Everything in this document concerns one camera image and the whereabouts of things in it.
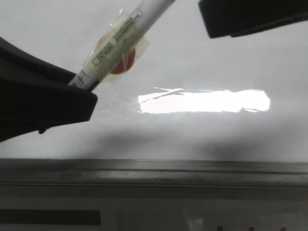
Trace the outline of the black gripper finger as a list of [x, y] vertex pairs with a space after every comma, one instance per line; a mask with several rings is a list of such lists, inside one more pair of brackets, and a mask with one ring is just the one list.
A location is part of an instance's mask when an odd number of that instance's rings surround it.
[[98, 97], [68, 85], [76, 74], [0, 40], [0, 140], [89, 121]]
[[306, 0], [200, 0], [211, 39], [240, 37], [308, 19]]

